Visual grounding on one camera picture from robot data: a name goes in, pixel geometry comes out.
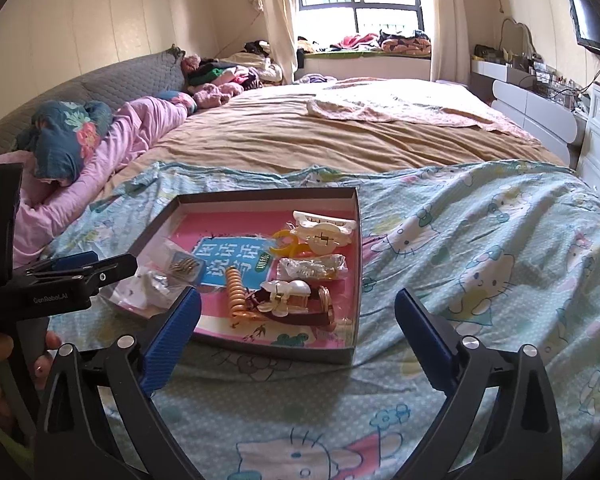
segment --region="blue gripper pad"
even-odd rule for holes
[[[167,314],[167,321],[155,335],[149,346],[143,351],[142,378],[140,387],[147,397],[155,390],[163,388],[180,360],[185,345],[193,334],[200,314],[202,302],[195,288],[180,295],[180,303],[174,304]]]
[[[97,263],[97,261],[98,255],[93,251],[87,251],[85,253],[72,254],[71,256],[58,258],[55,262],[53,262],[51,268],[53,270],[80,269],[80,267]]]
[[[395,319],[422,370],[433,388],[453,394],[458,387],[458,361],[455,348],[449,348],[438,330],[445,332],[447,340],[459,340],[459,336],[446,319],[430,314],[420,301],[405,288],[395,297]]]

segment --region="pink floral blanket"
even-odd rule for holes
[[[113,173],[145,153],[186,118],[184,104],[172,104],[153,97],[125,103],[115,113],[107,137],[85,164],[78,180],[68,187],[36,179],[33,176],[36,161],[31,152],[0,155],[0,164],[24,164],[20,209],[14,230],[14,266],[35,260],[51,240],[82,214]]]
[[[325,86],[307,103],[309,115],[338,121],[406,121],[462,128],[479,126],[533,139],[466,88],[420,79],[345,79]]]

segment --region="brown bed sheet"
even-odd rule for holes
[[[522,158],[562,165],[540,142],[477,127],[310,117],[306,102],[323,84],[248,91],[203,110],[112,177],[103,194],[152,162],[288,173],[318,164],[350,173]]]

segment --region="window frame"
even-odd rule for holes
[[[372,4],[360,0],[356,2],[351,0],[350,2],[333,2],[328,4],[315,4],[315,5],[303,5],[302,0],[298,0],[299,10],[311,10],[311,9],[331,9],[332,7],[349,7],[353,9],[353,19],[356,25],[356,34],[360,34],[360,28],[358,27],[358,9],[395,9],[395,10],[412,10],[416,12],[418,17],[418,28],[424,31],[424,17],[422,15],[422,1],[416,0],[415,5],[405,4]]]

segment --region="blue floral pillow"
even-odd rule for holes
[[[107,135],[113,113],[108,105],[47,101],[33,114],[31,126],[16,138],[16,149],[36,156],[35,176],[74,183],[96,147]]]
[[[187,107],[187,117],[193,115],[198,109],[198,105],[189,94],[176,92],[175,90],[165,90],[154,95],[155,98],[163,99],[173,104],[183,104]]]

